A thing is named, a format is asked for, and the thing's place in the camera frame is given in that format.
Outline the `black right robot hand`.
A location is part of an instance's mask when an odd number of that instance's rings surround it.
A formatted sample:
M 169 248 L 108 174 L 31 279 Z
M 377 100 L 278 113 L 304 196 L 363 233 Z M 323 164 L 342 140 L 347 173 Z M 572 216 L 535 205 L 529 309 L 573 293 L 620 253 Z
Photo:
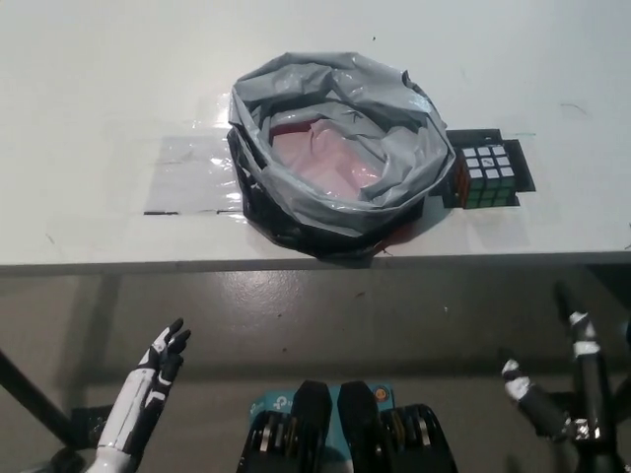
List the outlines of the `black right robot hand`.
M 554 285 L 553 297 L 570 340 L 573 389 L 545 391 L 511 352 L 502 350 L 505 392 L 539 437 L 567 441 L 576 449 L 578 472 L 628 472 L 630 466 L 618 452 L 620 403 L 610 387 L 596 328 L 585 306 L 563 282 Z

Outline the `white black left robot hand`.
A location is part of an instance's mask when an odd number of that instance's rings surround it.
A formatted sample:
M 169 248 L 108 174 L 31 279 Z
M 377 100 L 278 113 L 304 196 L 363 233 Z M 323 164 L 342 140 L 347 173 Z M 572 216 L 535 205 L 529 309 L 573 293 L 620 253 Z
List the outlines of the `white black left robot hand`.
M 191 331 L 181 318 L 165 328 L 127 376 L 108 415 L 98 449 L 139 460 L 164 411 L 183 364 Z

